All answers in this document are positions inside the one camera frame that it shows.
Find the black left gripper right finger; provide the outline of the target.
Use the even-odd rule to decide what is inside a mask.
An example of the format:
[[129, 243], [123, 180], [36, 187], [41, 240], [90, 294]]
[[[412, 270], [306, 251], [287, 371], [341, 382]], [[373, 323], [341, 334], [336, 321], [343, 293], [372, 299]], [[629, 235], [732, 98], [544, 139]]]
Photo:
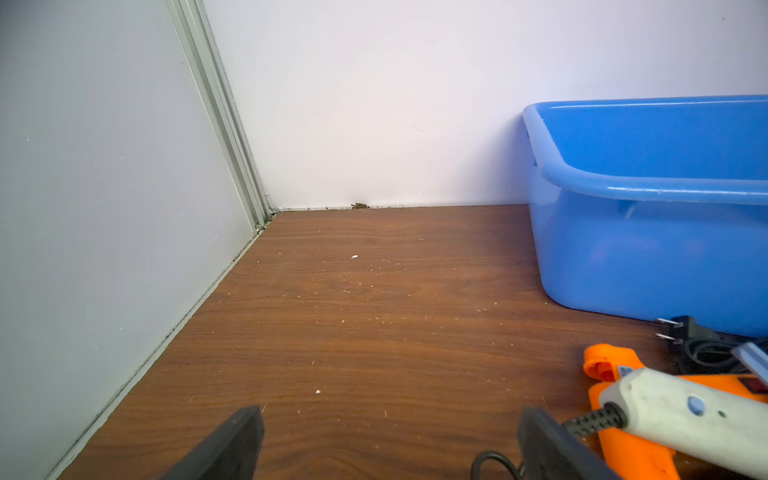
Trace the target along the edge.
[[539, 408], [523, 410], [517, 430], [524, 479], [620, 480], [603, 460]]

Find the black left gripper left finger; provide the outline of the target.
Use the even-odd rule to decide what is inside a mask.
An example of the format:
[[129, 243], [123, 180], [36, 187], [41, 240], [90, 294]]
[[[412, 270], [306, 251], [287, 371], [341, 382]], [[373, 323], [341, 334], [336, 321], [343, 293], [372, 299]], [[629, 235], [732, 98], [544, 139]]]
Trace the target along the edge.
[[173, 465], [162, 479], [251, 480], [264, 435], [260, 407], [241, 408]]

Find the large white glue gun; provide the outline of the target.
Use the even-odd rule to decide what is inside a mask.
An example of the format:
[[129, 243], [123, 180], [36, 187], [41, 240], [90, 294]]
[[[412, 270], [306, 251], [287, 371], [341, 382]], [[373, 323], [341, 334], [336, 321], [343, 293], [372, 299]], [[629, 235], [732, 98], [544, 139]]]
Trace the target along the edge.
[[753, 479], [767, 476], [765, 404], [649, 368], [606, 388], [600, 407], [565, 423], [585, 437], [615, 428]]

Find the orange glue gun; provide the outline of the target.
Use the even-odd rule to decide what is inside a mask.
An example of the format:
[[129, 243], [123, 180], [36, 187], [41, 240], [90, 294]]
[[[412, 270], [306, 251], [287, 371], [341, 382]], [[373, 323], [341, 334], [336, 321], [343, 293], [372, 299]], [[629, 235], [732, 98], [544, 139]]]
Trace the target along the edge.
[[[596, 383], [589, 388], [590, 406], [600, 407], [599, 396], [613, 382], [644, 364], [629, 348], [597, 344], [584, 352], [584, 373]], [[753, 374], [684, 375], [684, 380], [765, 404], [767, 386]], [[623, 479], [678, 479], [676, 452], [611, 428], [598, 433], [604, 459]]]

